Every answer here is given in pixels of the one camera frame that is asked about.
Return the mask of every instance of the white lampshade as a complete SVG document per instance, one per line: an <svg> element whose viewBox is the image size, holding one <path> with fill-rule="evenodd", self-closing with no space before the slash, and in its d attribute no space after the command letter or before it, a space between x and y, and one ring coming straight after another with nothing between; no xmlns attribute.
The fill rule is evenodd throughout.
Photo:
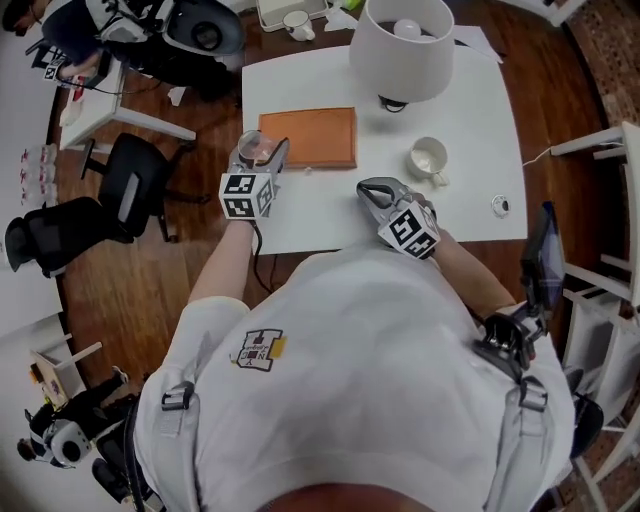
<svg viewBox="0 0 640 512"><path fill-rule="evenodd" d="M388 28L393 31L399 20L417 22L423 34L435 39L392 34ZM453 25L442 0L368 0L351 43L351 66L382 98L399 103L434 98L451 81Z"/></svg>

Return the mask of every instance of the shirt logo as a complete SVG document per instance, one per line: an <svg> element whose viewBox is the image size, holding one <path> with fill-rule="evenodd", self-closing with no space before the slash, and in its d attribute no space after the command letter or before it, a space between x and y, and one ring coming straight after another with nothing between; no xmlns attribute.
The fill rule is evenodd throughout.
<svg viewBox="0 0 640 512"><path fill-rule="evenodd" d="M274 359L279 359L282 355L286 343L287 338L278 329L249 331L238 357L231 362L240 368L269 372Z"/></svg>

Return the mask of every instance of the brown hardwood floor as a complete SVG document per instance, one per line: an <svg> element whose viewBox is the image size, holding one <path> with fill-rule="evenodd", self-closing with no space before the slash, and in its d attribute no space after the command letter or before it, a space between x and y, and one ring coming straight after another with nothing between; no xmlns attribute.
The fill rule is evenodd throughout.
<svg viewBox="0 0 640 512"><path fill-rule="evenodd" d="M456 3L456 22L480 25L496 50L505 53L501 66L509 91L518 129L523 161L557 144L602 128L596 103L574 51L561 30L528 12L487 1ZM325 33L324 21L316 22L317 40L312 44L292 41L284 32L265 34L255 15L244 18L247 28L248 63L348 44L351 33ZM154 82L131 73L126 89L135 90ZM169 87L144 94L127 95L124 105L161 119L186 126L198 133L198 147L187 155L176 171L171 187L184 192L217 196L221 173L228 154L242 132L241 112L231 98L203 104L187 92L179 108L166 96ZM99 142L113 142L121 132L140 135L158 145L169 156L176 140L143 129L111 123L98 130ZM59 138L59 130L54 140ZM89 195L95 197L99 176L79 179L79 153L61 152L58 160L60 200ZM612 210L621 193L615 170L604 172L581 157L543 157L524 170L529 219L540 203L553 200L564 238L567 259L588 267L596 265L599 254L607 250L621 254L624 243L622 214ZM75 349L95 341L103 349L81 363L89 384L109 375L110 366L125 369L136 385L145 373L161 363L180 312L200 269L220 239L221 210L214 199L206 206L167 203L170 228L180 243L166 244L154 219L146 232L132 245L105 242L69 265L61 279L68 327ZM465 244L518 298L519 258L523 241ZM284 255L278 259L275 282L281 284L307 255ZM262 275L267 276L272 257L261 258ZM255 306L264 300L250 276L246 302ZM566 311L560 308L554 326L555 341L563 347Z"/></svg>

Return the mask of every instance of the white marker cube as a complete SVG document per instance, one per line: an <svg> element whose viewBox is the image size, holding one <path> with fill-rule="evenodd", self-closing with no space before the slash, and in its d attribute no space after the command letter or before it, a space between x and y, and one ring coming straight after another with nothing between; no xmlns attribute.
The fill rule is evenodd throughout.
<svg viewBox="0 0 640 512"><path fill-rule="evenodd" d="M378 235L397 251L419 260L429 258L440 241L433 214L415 201L382 226Z"/></svg>
<svg viewBox="0 0 640 512"><path fill-rule="evenodd" d="M220 181L220 203L230 220L256 220L263 217L275 193L269 173L223 174Z"/></svg>

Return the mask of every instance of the brown box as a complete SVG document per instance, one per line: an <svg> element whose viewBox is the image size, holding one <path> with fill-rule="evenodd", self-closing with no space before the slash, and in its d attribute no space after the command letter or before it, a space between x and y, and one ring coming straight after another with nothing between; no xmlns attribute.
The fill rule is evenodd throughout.
<svg viewBox="0 0 640 512"><path fill-rule="evenodd" d="M354 169L358 166L355 108L262 114L260 131L275 141L289 138L289 168Z"/></svg>

